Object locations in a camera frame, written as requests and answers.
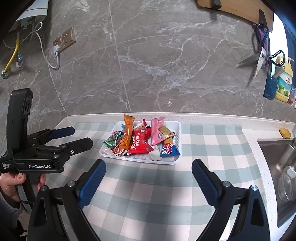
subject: snack wrapper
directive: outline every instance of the snack wrapper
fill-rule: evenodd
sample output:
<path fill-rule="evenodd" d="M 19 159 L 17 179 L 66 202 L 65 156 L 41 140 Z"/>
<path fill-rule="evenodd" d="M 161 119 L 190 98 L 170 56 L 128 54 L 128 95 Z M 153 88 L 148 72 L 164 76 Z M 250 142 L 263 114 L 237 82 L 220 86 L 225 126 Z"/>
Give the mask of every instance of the snack wrapper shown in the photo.
<path fill-rule="evenodd" d="M 122 128 L 122 131 L 121 131 L 120 138 L 122 138 L 122 137 L 123 137 L 123 135 L 124 135 L 124 131 L 125 131 L 125 124 L 122 124 L 122 125 L 121 125 L 121 128 Z"/>
<path fill-rule="evenodd" d="M 173 138 L 167 138 L 163 141 L 163 148 L 161 150 L 160 156 L 166 157 L 166 156 L 179 156 L 180 152 L 176 148 L 173 142 Z"/>
<path fill-rule="evenodd" d="M 153 151 L 150 151 L 146 156 L 146 160 L 159 161 L 161 160 L 160 151 L 157 145 L 151 146 Z"/>
<path fill-rule="evenodd" d="M 145 121 L 145 119 L 139 121 L 134 127 L 133 127 L 133 130 L 136 131 L 136 130 L 140 130 L 140 129 L 143 129 L 147 126 L 147 123 Z"/>
<path fill-rule="evenodd" d="M 125 149 L 120 148 L 120 143 L 116 145 L 114 148 L 111 148 L 111 150 L 116 156 L 122 156 L 126 152 Z"/>
<path fill-rule="evenodd" d="M 130 142 L 131 142 L 131 135 L 133 133 L 133 121 L 134 121 L 135 117 L 131 116 L 131 115 L 124 115 L 124 134 L 123 137 L 121 139 L 121 144 L 120 144 L 120 148 L 121 149 L 125 149 L 128 150 Z"/>
<path fill-rule="evenodd" d="M 171 132 L 165 125 L 162 125 L 159 131 L 163 134 L 163 136 L 166 139 L 175 136 L 175 133 Z"/>
<path fill-rule="evenodd" d="M 103 141 L 108 148 L 114 148 L 120 142 L 121 131 L 113 131 L 111 136 Z"/>
<path fill-rule="evenodd" d="M 135 131 L 133 144 L 127 153 L 146 153 L 153 151 L 153 148 L 147 143 L 151 135 L 151 128 L 143 128 Z"/>
<path fill-rule="evenodd" d="M 159 131 L 159 129 L 163 125 L 164 120 L 165 120 L 164 117 L 158 117 L 151 120 L 151 145 L 152 146 L 165 140 L 165 137 Z"/>

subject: sleeve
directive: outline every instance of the sleeve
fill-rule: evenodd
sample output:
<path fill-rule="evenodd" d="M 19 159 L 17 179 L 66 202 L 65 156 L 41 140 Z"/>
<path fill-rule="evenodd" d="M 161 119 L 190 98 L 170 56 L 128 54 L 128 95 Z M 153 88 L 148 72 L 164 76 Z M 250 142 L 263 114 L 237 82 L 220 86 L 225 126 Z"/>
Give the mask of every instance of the sleeve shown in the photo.
<path fill-rule="evenodd" d="M 22 204 L 20 204 L 19 207 L 11 206 L 0 192 L 0 219 L 5 222 L 9 228 L 15 229 L 17 227 L 17 220 L 22 212 Z"/>

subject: yellow bottle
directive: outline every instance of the yellow bottle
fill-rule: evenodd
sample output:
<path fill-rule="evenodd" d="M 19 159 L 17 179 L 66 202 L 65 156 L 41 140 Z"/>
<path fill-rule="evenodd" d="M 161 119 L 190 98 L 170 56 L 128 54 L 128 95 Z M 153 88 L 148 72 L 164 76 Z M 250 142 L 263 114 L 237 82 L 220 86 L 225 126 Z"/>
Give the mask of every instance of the yellow bottle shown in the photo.
<path fill-rule="evenodd" d="M 276 63 L 280 64 L 282 62 L 282 59 L 283 59 L 283 56 L 279 55 L 276 58 Z M 275 96 L 276 99 L 283 102 L 287 102 L 289 99 L 290 90 L 292 86 L 292 79 L 293 79 L 293 71 L 292 71 L 292 66 L 290 64 L 290 61 L 294 61 L 294 60 L 289 57 L 287 59 L 284 64 L 285 71 L 281 73 L 280 76 L 277 77 L 278 86 L 277 86 L 276 96 Z"/>

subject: blue rubber gripper pad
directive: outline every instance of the blue rubber gripper pad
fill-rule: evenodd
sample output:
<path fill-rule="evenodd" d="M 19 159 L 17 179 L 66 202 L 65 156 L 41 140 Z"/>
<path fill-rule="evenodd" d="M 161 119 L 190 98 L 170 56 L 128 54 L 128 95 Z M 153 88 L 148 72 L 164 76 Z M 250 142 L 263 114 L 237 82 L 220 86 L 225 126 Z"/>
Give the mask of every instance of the blue rubber gripper pad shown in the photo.
<path fill-rule="evenodd" d="M 106 173 L 106 163 L 101 161 L 80 190 L 78 205 L 82 209 L 90 204 Z"/>
<path fill-rule="evenodd" d="M 75 133 L 74 127 L 70 126 L 70 127 L 53 130 L 49 136 L 53 139 L 59 139 L 62 137 L 72 136 L 74 133 Z"/>
<path fill-rule="evenodd" d="M 192 174 L 202 190 L 208 204 L 217 209 L 219 206 L 218 191 L 214 184 L 196 160 L 193 161 L 191 169 Z"/>

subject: stainless steel sink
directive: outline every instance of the stainless steel sink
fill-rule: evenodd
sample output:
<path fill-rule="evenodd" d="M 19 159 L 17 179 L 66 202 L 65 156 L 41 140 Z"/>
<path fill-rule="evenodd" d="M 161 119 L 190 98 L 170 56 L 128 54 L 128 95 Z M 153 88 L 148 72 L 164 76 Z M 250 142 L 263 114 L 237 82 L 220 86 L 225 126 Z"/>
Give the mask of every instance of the stainless steel sink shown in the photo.
<path fill-rule="evenodd" d="M 292 166 L 296 170 L 296 149 L 292 142 L 292 140 L 258 141 L 274 183 L 278 210 L 278 227 L 284 224 L 296 212 L 296 200 L 285 202 L 278 195 L 279 178 L 285 166 Z"/>

